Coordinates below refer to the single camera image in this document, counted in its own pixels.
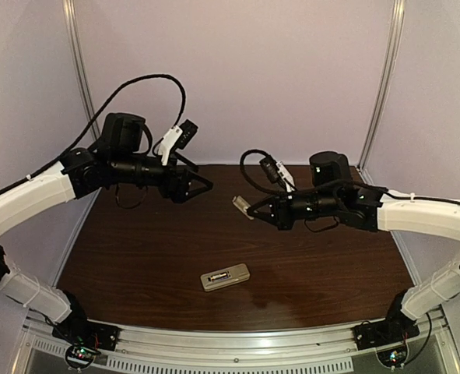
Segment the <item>grey remote control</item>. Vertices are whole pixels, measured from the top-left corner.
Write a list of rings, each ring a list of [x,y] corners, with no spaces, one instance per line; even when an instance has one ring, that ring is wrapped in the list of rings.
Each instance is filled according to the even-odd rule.
[[[251,277],[246,264],[240,263],[200,276],[202,288],[206,292],[227,288],[248,281]]]

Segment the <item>white gold AAA battery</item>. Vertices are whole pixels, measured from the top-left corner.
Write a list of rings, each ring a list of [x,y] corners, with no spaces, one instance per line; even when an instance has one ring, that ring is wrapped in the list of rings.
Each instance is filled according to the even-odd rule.
[[[230,273],[229,272],[220,272],[220,273],[215,273],[215,274],[212,274],[208,277],[208,281],[209,282],[216,282],[216,281],[222,281],[222,280],[226,280],[226,279],[229,279],[231,277]]]

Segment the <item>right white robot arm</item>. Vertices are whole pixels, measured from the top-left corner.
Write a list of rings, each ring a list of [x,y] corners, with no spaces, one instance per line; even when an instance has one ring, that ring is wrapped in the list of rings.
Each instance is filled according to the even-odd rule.
[[[249,150],[262,156],[259,164],[278,190],[266,189],[247,173],[244,179],[266,197],[243,211],[279,230],[293,228],[296,221],[316,221],[331,217],[336,225],[363,231],[407,231],[449,238],[460,242],[460,199],[445,199],[402,193],[368,185],[353,179],[346,155],[323,151],[309,158],[313,186],[296,187],[285,166],[264,150]],[[400,292],[389,307],[385,321],[399,329],[415,324],[431,309],[460,294],[460,255],[436,270],[422,283]]]

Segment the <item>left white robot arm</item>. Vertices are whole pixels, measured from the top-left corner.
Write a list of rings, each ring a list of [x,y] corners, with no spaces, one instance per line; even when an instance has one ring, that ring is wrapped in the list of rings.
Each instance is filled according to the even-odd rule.
[[[213,183],[179,153],[197,131],[197,125],[189,120],[174,125],[160,141],[158,154],[150,156],[139,150],[141,137],[150,134],[146,120],[133,114],[108,114],[100,138],[92,146],[69,151],[40,175],[28,176],[0,193],[0,237],[53,206],[102,188],[122,184],[139,189],[156,187],[173,203],[185,203],[210,191]],[[22,273],[6,259],[1,245],[0,293],[42,314],[65,338],[83,341],[92,333],[75,296]]]

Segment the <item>front aluminium rail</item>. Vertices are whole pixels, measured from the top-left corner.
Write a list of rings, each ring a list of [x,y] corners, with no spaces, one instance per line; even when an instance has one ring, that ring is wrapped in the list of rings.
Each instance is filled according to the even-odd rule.
[[[292,330],[213,332],[120,325],[113,351],[85,373],[460,373],[444,312],[416,337],[358,349],[355,323]]]

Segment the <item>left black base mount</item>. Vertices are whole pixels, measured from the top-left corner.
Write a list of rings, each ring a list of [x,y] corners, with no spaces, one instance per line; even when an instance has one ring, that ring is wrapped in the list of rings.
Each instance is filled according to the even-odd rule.
[[[80,321],[51,324],[52,336],[68,343],[64,360],[70,369],[88,369],[106,351],[114,351],[120,329],[106,323]]]

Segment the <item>left aluminium frame post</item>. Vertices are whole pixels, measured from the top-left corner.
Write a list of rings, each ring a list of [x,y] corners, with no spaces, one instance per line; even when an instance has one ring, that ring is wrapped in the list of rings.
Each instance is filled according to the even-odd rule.
[[[95,106],[93,104],[93,98],[87,76],[82,43],[79,37],[79,28],[76,17],[77,12],[75,8],[76,1],[63,0],[62,4],[65,25],[68,32],[68,40],[70,44],[72,62],[74,65],[75,75],[77,79],[77,86],[79,89],[81,101],[83,103],[86,120],[89,122],[95,115]]]

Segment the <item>aluminium frame post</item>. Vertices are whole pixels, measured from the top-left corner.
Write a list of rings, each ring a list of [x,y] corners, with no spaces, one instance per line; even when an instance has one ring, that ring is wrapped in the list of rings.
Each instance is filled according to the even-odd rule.
[[[381,78],[377,89],[377,95],[375,97],[374,108],[370,117],[370,124],[368,126],[367,135],[363,144],[360,161],[357,165],[359,171],[364,170],[367,166],[370,153],[374,146],[375,137],[381,124],[383,111],[388,99],[388,92],[399,54],[405,15],[406,1],[393,1],[392,17],[389,27],[385,58],[382,66]]]
[[[83,103],[86,120],[89,122],[95,115],[95,106],[93,104],[93,98],[87,76],[82,43],[79,37],[79,28],[76,17],[77,12],[75,8],[76,1],[63,0],[62,4],[65,25],[68,32],[68,40],[70,44],[72,62],[74,65],[75,75],[77,79],[77,86],[79,89],[81,101]]]

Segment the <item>right aluminium frame post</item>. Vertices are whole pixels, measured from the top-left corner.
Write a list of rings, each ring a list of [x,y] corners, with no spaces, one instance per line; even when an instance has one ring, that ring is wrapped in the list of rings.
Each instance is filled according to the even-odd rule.
[[[360,161],[357,165],[359,171],[364,170],[367,166],[370,153],[374,146],[375,137],[381,124],[383,111],[388,99],[388,92],[399,54],[405,15],[406,1],[393,1],[392,17],[389,27],[385,58],[382,66],[381,78],[377,89],[377,95],[375,97],[374,108],[370,117],[370,124],[368,126],[367,135],[363,144]]]

